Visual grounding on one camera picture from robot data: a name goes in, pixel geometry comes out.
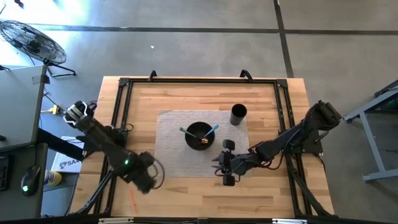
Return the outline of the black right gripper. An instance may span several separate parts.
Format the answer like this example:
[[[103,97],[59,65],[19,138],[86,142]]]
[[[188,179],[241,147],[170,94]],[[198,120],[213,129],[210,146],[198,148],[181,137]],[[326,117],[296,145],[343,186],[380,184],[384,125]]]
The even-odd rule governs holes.
[[[215,171],[217,177],[223,177],[223,185],[234,186],[240,181],[240,177],[250,169],[248,160],[250,153],[233,154],[235,142],[229,139],[223,140],[222,146],[227,151],[222,151],[219,157],[212,159],[213,162],[219,161],[220,170]]]

